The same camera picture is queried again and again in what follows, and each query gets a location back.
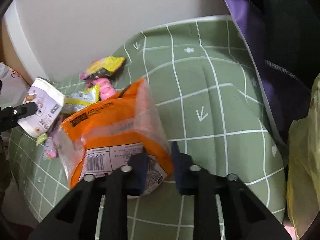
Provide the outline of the white plastic shopping bag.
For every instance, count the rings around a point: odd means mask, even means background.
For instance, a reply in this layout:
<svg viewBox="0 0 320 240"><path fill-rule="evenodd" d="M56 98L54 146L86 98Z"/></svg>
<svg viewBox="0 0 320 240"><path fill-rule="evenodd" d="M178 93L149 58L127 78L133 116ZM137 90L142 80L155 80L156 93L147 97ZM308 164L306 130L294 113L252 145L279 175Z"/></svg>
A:
<svg viewBox="0 0 320 240"><path fill-rule="evenodd" d="M1 108L21 105L30 86L23 77L12 68L1 63Z"/></svg>

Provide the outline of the pink toy figure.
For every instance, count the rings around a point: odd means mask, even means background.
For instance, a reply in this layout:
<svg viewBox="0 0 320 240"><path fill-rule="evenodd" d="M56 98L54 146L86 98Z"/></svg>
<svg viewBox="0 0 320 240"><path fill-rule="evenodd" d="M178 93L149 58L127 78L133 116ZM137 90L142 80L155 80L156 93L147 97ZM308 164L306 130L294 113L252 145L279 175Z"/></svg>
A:
<svg viewBox="0 0 320 240"><path fill-rule="evenodd" d="M114 94L116 94L116 90L111 84L111 81L106 77L99 77L97 79L90 79L86 82L86 87L99 86L100 91L100 99L104 101Z"/></svg>

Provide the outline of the orange air cushion bag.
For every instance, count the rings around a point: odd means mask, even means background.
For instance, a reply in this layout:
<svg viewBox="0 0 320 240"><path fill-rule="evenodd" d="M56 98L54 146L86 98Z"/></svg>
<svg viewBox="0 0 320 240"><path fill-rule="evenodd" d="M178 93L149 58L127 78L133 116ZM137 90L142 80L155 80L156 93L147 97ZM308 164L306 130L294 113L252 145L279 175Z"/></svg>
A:
<svg viewBox="0 0 320 240"><path fill-rule="evenodd" d="M174 168L171 150L146 79L65 119L57 133L59 158L69 188L86 174L103 177L146 151L144 194L150 194Z"/></svg>

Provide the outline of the yellow noodle snack wrapper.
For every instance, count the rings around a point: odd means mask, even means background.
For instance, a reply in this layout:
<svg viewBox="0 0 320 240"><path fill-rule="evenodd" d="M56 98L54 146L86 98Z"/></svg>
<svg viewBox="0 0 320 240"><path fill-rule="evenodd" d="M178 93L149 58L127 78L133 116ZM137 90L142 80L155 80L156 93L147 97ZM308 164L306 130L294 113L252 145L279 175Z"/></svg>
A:
<svg viewBox="0 0 320 240"><path fill-rule="evenodd" d="M83 91L74 92L66 96L65 104L61 110L62 114L72 115L87 106L98 102L100 99L100 86L95 85Z"/></svg>

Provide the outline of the green grid tablecloth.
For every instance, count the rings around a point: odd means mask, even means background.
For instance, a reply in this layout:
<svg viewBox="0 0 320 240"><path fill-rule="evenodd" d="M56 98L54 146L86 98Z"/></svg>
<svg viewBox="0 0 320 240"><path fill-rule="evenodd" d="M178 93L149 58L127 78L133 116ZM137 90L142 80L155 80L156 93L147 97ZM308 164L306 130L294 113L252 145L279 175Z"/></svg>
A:
<svg viewBox="0 0 320 240"><path fill-rule="evenodd" d="M141 31L114 56L126 57L117 91L141 77L152 90L169 141L210 173L237 174L283 221L283 161L255 67L230 17L204 17ZM13 129L9 161L27 209L39 222L68 192L58 158ZM182 197L173 176L152 193L127 202L128 239L192 239L193 196Z"/></svg>

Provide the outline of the pink yellow snack wrapper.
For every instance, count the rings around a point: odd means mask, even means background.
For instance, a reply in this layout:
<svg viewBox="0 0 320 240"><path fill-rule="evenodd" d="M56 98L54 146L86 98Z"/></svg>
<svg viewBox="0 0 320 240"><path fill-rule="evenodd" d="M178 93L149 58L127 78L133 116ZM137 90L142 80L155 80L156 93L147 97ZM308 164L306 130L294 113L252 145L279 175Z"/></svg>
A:
<svg viewBox="0 0 320 240"><path fill-rule="evenodd" d="M108 56L93 62L79 78L81 80L98 79L100 77L111 77L125 63L124 57Z"/></svg>

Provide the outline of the white paper cup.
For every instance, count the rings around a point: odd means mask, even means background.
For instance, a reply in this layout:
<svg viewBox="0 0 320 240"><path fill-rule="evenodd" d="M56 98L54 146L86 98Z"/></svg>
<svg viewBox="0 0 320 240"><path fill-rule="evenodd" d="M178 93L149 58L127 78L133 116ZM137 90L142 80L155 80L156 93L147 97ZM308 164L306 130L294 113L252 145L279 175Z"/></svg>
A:
<svg viewBox="0 0 320 240"><path fill-rule="evenodd" d="M33 102L37 111L18 120L18 124L31 137L37 138L46 133L60 114L66 96L45 79L37 77L29 88L23 104Z"/></svg>

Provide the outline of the pink candy wrapper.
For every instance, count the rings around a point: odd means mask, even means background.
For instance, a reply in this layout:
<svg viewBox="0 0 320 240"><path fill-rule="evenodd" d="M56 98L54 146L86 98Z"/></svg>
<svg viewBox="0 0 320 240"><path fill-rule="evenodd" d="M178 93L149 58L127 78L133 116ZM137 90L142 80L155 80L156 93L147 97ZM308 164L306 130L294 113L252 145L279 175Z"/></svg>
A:
<svg viewBox="0 0 320 240"><path fill-rule="evenodd" d="M58 155L58 138L57 135L54 135L52 137L48 137L46 139L46 142L44 144L43 149L43 158L44 159L54 159Z"/></svg>

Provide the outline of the yellow trash bag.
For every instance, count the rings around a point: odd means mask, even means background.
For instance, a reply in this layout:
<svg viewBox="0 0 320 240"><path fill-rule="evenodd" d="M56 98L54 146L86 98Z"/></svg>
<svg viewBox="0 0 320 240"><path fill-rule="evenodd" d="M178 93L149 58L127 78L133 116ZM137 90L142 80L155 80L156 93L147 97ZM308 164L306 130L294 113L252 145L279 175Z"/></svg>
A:
<svg viewBox="0 0 320 240"><path fill-rule="evenodd" d="M309 112L289 129L287 212L301 239L319 212L319 76L311 90Z"/></svg>

